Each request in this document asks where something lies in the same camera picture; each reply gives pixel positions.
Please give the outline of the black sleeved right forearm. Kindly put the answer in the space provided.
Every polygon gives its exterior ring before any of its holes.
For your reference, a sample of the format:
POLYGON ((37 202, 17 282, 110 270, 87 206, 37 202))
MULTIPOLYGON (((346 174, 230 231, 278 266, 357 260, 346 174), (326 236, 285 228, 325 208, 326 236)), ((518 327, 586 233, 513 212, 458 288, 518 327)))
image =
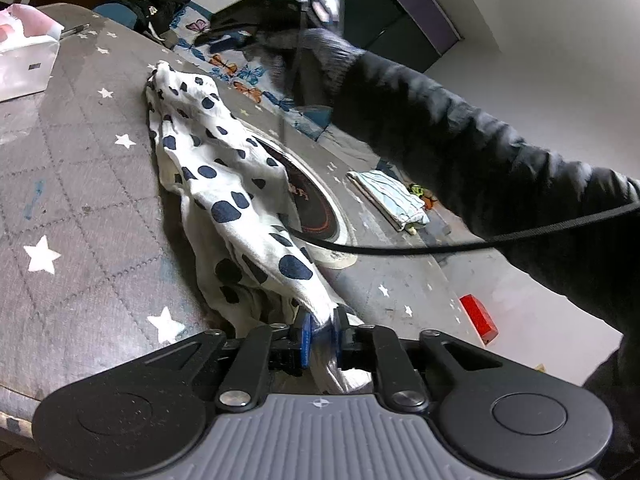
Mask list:
POLYGON ((435 193, 478 237, 535 230, 503 255, 626 336, 639 330, 639 183, 569 162, 427 76, 324 29, 293 37, 296 100, 435 193))

